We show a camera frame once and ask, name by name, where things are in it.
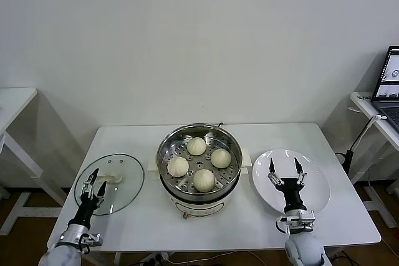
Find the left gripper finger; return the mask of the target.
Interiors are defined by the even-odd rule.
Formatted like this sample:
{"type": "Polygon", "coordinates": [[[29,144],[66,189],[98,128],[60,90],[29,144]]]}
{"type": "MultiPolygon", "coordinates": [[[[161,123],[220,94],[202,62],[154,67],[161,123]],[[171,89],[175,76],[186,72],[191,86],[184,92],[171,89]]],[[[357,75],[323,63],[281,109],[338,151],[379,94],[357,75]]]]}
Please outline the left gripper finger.
{"type": "Polygon", "coordinates": [[[102,185],[100,186],[98,192],[96,195],[93,195],[93,203],[96,209],[98,209],[101,205],[101,203],[103,202],[103,198],[105,195],[105,190],[106,190],[106,181],[104,181],[102,183],[102,185]]]}
{"type": "Polygon", "coordinates": [[[93,196],[93,188],[94,188],[94,183],[96,181],[96,178],[98,176],[99,169],[96,168],[92,174],[88,177],[88,179],[84,182],[83,188],[82,188],[82,196],[85,194],[87,197],[92,197],[93,196]]]}

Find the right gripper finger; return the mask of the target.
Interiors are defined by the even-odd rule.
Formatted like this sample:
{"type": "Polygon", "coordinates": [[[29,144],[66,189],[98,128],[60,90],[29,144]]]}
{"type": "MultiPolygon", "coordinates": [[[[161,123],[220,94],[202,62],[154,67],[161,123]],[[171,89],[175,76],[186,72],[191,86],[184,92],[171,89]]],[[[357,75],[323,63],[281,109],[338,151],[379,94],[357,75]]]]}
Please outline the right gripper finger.
{"type": "Polygon", "coordinates": [[[274,167],[274,162],[272,158],[270,158],[269,174],[267,175],[267,177],[274,186],[282,186],[284,184],[282,179],[276,174],[276,169],[274,167]]]}
{"type": "Polygon", "coordinates": [[[294,158],[294,162],[295,162],[296,171],[297,171],[297,174],[298,174],[297,184],[303,186],[304,185],[304,179],[306,178],[307,173],[304,171],[301,163],[299,162],[299,160],[297,158],[294,158]]]}

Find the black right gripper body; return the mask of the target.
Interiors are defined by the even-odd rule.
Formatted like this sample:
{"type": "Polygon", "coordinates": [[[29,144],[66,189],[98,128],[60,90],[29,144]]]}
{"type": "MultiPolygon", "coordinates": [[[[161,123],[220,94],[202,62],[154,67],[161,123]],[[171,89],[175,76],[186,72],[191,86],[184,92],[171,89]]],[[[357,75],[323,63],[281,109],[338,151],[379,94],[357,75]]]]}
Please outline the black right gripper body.
{"type": "Polygon", "coordinates": [[[307,210],[300,192],[304,188],[303,183],[298,183],[296,178],[282,178],[282,183],[276,186],[276,189],[283,193],[285,200],[284,212],[293,210],[307,210]]]}

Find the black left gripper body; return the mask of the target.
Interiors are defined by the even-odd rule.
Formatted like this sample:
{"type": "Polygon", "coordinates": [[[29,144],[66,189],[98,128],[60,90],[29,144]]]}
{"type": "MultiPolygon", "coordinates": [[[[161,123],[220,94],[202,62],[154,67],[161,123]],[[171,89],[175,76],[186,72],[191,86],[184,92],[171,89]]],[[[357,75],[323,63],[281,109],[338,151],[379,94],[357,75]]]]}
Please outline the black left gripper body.
{"type": "Polygon", "coordinates": [[[83,193],[80,200],[81,205],[74,216],[74,224],[90,226],[94,210],[98,208],[99,198],[97,196],[90,197],[88,193],[83,193]]]}

